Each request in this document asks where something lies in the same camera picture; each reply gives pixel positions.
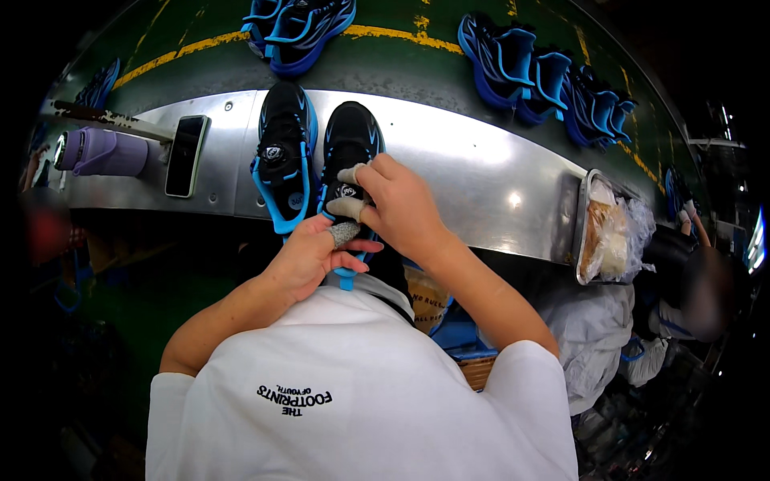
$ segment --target dark background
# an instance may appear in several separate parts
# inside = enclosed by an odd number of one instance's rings
[[[27,158],[26,146],[35,124],[36,112],[51,83],[62,72],[87,32],[97,33],[102,26],[132,2],[109,0],[77,0],[68,2],[19,2],[15,16],[7,16],[15,30],[26,31],[23,41],[7,48],[10,54],[5,70],[6,85],[11,93],[5,97],[10,109],[5,123],[10,125],[11,142],[5,164],[12,174],[4,176],[2,191],[11,206],[11,235],[7,236],[6,255],[12,261],[6,278],[7,345],[5,372],[6,396],[12,399],[9,413],[14,436],[7,443],[15,453],[8,456],[17,466],[38,466],[57,473],[61,467],[52,462],[58,449],[58,433],[52,432],[55,420],[46,409],[50,399],[38,396],[39,373],[45,366],[35,357],[37,332],[45,326],[34,306],[28,303],[28,262],[20,235],[22,220],[15,202],[19,167]],[[710,3],[694,0],[610,0],[601,4],[615,25],[645,57],[663,81],[668,93],[685,117],[691,137],[713,135],[706,101],[723,102],[735,116],[735,137],[748,145],[748,164],[753,188],[746,194],[749,202],[768,205],[765,189],[761,144],[766,135],[765,76],[760,73],[767,48],[758,40],[767,27],[762,25],[759,4],[742,0]],[[712,199],[728,202],[729,199]],[[764,385],[764,367],[759,348],[765,328],[757,319],[770,319],[767,296],[760,296],[755,311],[745,326],[756,332],[758,342],[747,342],[750,336],[735,336],[724,354],[730,376],[721,388],[707,399],[705,435],[690,446],[679,460],[675,479],[703,476],[736,475],[753,470],[762,462],[759,442],[765,412],[760,406],[759,387]]]

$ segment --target metal tray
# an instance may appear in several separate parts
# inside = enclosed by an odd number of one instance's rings
[[[575,267],[575,279],[581,286],[592,286],[595,284],[620,284],[627,286],[631,282],[612,282],[602,281],[599,279],[592,279],[585,282],[580,276],[580,264],[583,259],[583,248],[585,247],[585,234],[588,230],[588,223],[585,222],[588,216],[588,203],[591,201],[591,182],[594,178],[604,181],[610,186],[612,192],[618,197],[623,197],[627,201],[631,199],[637,199],[641,201],[639,195],[626,187],[618,184],[608,177],[599,169],[592,169],[588,171],[588,174],[583,178],[580,183],[580,192],[577,195],[577,215],[575,216],[575,236],[572,239],[572,252],[577,252],[577,256],[572,256],[572,262]]]

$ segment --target smartphone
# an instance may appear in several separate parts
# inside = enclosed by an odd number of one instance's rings
[[[166,170],[166,195],[188,198],[193,195],[200,146],[209,118],[191,115],[179,119],[174,143],[171,145],[169,168]]]

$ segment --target black and blue sneaker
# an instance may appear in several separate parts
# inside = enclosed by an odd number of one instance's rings
[[[284,238],[316,214],[319,181],[313,171],[318,120],[305,90],[278,82],[267,92],[259,116],[259,147],[251,175]]]
[[[260,58],[270,58],[272,48],[267,48],[265,37],[270,35],[276,26],[278,12],[286,4],[286,0],[252,0],[251,12],[243,17],[241,32],[249,33],[246,43]]]
[[[562,79],[572,64],[572,52],[560,50],[556,45],[535,47],[530,63],[530,78],[535,88],[529,99],[517,103],[516,116],[528,125],[540,125],[553,113],[557,120],[564,120],[567,105],[561,101]]]
[[[534,48],[534,27],[516,21],[498,26],[483,12],[460,20],[457,40],[474,64],[474,81],[481,98],[496,109],[510,109],[530,98],[529,64]]]
[[[273,47],[270,69],[282,77],[307,72],[326,41],[344,32],[355,16],[356,0],[290,0],[265,37]]]
[[[612,108],[608,126],[615,136],[615,141],[625,140],[630,142],[631,138],[628,134],[623,132],[623,123],[625,122],[626,115],[631,114],[639,102],[631,98],[628,92],[623,90],[613,90],[615,95],[618,96],[618,101]]]
[[[614,139],[607,122],[618,100],[606,82],[595,79],[590,68],[568,68],[562,78],[561,101],[567,106],[564,125],[572,142],[588,147]]]
[[[103,109],[107,95],[112,91],[120,73],[120,58],[116,58],[107,68],[102,67],[83,90],[75,96],[75,103],[94,109]]]
[[[341,182],[337,179],[337,173],[359,163],[365,164],[381,152],[385,152],[385,141],[380,126],[369,109],[358,102],[344,102],[334,109],[326,126],[326,138],[323,143],[323,171],[321,172],[323,187],[318,213],[333,220],[335,225],[355,222],[350,217],[332,215],[326,210],[326,204],[334,199],[341,197],[363,199],[363,187]],[[371,240],[375,236],[372,229],[362,225],[357,237]],[[364,262],[368,262],[372,256],[372,254],[367,255],[366,252],[351,252],[351,254]],[[334,269],[334,272],[342,279],[341,289],[353,288],[353,277],[356,271],[339,267]]]

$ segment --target white t-shirt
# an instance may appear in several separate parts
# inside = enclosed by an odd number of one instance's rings
[[[482,393],[361,291],[320,287],[152,380],[147,479],[577,479],[564,373],[531,341]]]

